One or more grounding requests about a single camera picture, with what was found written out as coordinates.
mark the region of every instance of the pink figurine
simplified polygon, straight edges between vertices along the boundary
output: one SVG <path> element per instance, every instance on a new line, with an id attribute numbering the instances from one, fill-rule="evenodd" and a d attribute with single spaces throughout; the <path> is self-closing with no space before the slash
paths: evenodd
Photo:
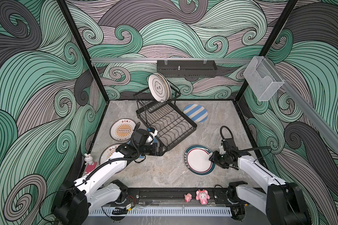
<path id="1" fill-rule="evenodd" d="M 185 195 L 184 195 L 184 199 L 185 199 L 185 202 L 190 202 L 191 194 L 190 194 L 190 193 L 185 194 Z"/>
<path id="2" fill-rule="evenodd" d="M 209 195 L 208 195 L 208 191 L 203 189 L 196 191 L 196 200 L 200 200 L 200 203 L 202 205 L 206 205 L 208 203 L 207 199 L 210 199 Z"/>

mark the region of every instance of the black metal dish rack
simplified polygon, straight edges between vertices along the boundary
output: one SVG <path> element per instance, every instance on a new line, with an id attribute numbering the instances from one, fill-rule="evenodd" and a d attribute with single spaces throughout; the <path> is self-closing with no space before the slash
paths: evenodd
<path id="1" fill-rule="evenodd" d="M 168 82 L 172 95 L 166 102 L 156 101 L 149 88 L 134 94 L 138 106 L 136 111 L 138 118 L 146 127 L 153 127 L 158 131 L 156 138 L 163 144 L 165 151 L 171 150 L 197 127 L 196 123 L 176 106 L 175 100 L 180 96 L 180 91 L 173 83 Z"/>

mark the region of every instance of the white plate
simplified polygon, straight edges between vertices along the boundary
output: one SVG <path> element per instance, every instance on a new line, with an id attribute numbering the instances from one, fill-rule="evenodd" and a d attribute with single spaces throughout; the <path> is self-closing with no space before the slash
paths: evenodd
<path id="1" fill-rule="evenodd" d="M 148 84 L 151 95 L 153 95 L 155 100 L 158 102 L 165 102 L 167 100 L 167 88 L 160 76 L 156 74 L 150 75 Z"/>
<path id="2" fill-rule="evenodd" d="M 116 141 L 127 141 L 130 139 L 136 123 L 132 119 L 120 119 L 110 128 L 110 137 Z"/>
<path id="3" fill-rule="evenodd" d="M 184 163 L 190 172 L 205 176 L 211 173 L 215 164 L 209 161 L 212 151 L 207 147 L 195 144 L 190 146 L 184 153 Z"/>
<path id="4" fill-rule="evenodd" d="M 115 150 L 117 149 L 117 147 L 119 145 L 121 145 L 122 143 L 118 143 L 118 144 L 113 144 L 111 146 L 109 146 L 107 149 L 105 149 L 102 153 L 102 155 L 100 156 L 100 160 L 99 160 L 99 164 L 104 163 L 106 160 L 108 160 L 108 158 L 113 155 L 113 153 L 115 152 Z"/>
<path id="5" fill-rule="evenodd" d="M 170 87 L 168 80 L 160 73 L 154 73 L 154 74 L 157 74 L 165 82 L 166 84 L 165 87 L 167 88 L 167 93 L 168 93 L 167 95 L 167 101 L 168 101 L 171 98 L 171 87 Z"/>

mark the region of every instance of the dish rack frame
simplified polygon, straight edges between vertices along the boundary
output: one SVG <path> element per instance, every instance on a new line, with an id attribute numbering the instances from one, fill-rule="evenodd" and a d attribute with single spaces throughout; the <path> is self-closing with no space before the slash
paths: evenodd
<path id="1" fill-rule="evenodd" d="M 176 106 L 180 91 L 173 83 L 168 82 L 171 85 L 173 98 L 166 102 L 156 101 L 149 88 L 134 94 L 138 106 L 137 117 L 147 128 L 153 127 L 158 131 L 155 138 L 163 144 L 165 148 L 163 154 L 178 145 L 197 128 L 197 124 Z"/>

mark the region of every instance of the swirl patterned wallpaper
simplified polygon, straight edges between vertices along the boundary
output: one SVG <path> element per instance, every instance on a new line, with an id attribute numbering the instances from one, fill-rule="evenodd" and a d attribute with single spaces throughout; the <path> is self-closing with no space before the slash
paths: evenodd
<path id="1" fill-rule="evenodd" d="M 298 6 L 316 0 L 301 0 Z M 287 0 L 67 0 L 91 57 L 252 58 Z M 99 63 L 110 99 L 133 99 L 155 64 Z M 182 99 L 233 99 L 246 65 L 219 64 L 215 78 L 171 78 Z"/>
<path id="2" fill-rule="evenodd" d="M 338 0 L 294 9 L 268 57 L 338 133 Z M 282 89 L 258 102 L 248 87 L 239 104 L 257 144 L 274 149 L 269 169 L 302 187 L 312 224 L 338 225 L 336 150 Z"/>
<path id="3" fill-rule="evenodd" d="M 105 104 L 56 0 L 0 0 L 0 225 L 47 224 Z"/>

